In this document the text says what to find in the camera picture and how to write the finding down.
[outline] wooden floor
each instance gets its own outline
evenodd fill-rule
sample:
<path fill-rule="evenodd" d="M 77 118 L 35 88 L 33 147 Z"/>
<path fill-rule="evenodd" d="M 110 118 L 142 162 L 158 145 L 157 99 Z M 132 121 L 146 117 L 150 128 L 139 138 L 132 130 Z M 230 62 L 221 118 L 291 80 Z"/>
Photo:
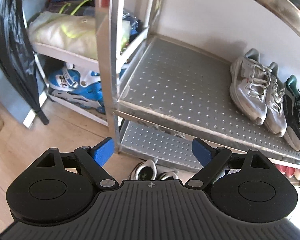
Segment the wooden floor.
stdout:
<path fill-rule="evenodd" d="M 0 132 L 0 232 L 13 222 L 5 198 L 7 188 L 37 157 L 51 147 L 72 152 L 84 145 L 94 146 L 109 136 L 108 127 L 56 102 L 47 100 L 43 110 L 50 120 L 49 125 L 35 119 L 27 129 L 0 105 L 5 123 Z M 103 168 L 121 183 L 139 162 L 132 156 L 113 154 Z M 189 172 L 178 175 L 183 182 L 192 176 Z"/>

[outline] white wall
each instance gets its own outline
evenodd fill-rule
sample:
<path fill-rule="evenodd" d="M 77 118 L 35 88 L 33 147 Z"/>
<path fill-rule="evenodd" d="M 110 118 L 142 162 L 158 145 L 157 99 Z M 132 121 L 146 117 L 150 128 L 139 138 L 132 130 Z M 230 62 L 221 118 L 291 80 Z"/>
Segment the white wall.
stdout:
<path fill-rule="evenodd" d="M 250 48 L 300 87 L 300 38 L 254 0 L 164 0 L 158 33 L 234 61 Z"/>

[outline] blue gripper pad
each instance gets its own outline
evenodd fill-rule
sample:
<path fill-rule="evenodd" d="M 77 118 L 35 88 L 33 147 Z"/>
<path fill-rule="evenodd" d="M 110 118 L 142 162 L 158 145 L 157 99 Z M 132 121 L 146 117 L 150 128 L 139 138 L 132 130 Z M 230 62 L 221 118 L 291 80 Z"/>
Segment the blue gripper pad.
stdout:
<path fill-rule="evenodd" d="M 90 155 L 101 167 L 105 165 L 107 160 L 114 153 L 114 141 L 111 137 L 107 137 L 95 147 L 91 148 Z"/>
<path fill-rule="evenodd" d="M 212 160 L 214 151 L 215 149 L 198 138 L 192 141 L 192 153 L 203 167 Z"/>

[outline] perforated metal shelf board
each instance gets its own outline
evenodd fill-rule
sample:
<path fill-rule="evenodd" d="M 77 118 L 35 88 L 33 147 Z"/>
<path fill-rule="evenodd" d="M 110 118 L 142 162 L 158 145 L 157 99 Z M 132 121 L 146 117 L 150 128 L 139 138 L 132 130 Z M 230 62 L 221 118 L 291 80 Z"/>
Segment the perforated metal shelf board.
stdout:
<path fill-rule="evenodd" d="M 132 74 L 119 102 L 128 102 L 131 108 L 137 109 L 128 113 L 133 116 L 144 109 L 143 116 L 155 115 L 163 122 L 177 122 L 211 135 L 203 139 L 213 141 L 215 138 L 220 143 L 220 138 L 224 138 L 244 146 L 242 150 L 256 147 L 268 150 L 279 160 L 295 159 L 298 164 L 300 153 L 283 138 L 275 137 L 264 125 L 253 124 L 234 105 L 229 95 L 229 67 L 200 52 L 156 38 Z"/>
<path fill-rule="evenodd" d="M 123 152 L 184 171 L 198 172 L 202 165 L 192 155 L 191 141 L 129 122 L 121 141 Z"/>

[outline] metal shelf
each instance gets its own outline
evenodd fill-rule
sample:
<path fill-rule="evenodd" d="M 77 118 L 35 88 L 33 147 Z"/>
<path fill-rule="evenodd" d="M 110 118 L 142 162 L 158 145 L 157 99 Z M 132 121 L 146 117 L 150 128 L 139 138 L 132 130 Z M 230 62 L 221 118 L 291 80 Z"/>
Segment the metal shelf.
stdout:
<path fill-rule="evenodd" d="M 127 125 L 119 151 L 184 171 L 197 173 L 202 168 L 190 141 L 133 122 Z"/>
<path fill-rule="evenodd" d="M 115 113 L 179 136 L 194 136 L 300 164 L 283 138 L 244 116 L 231 101 L 229 63 L 155 37 L 125 86 Z"/>

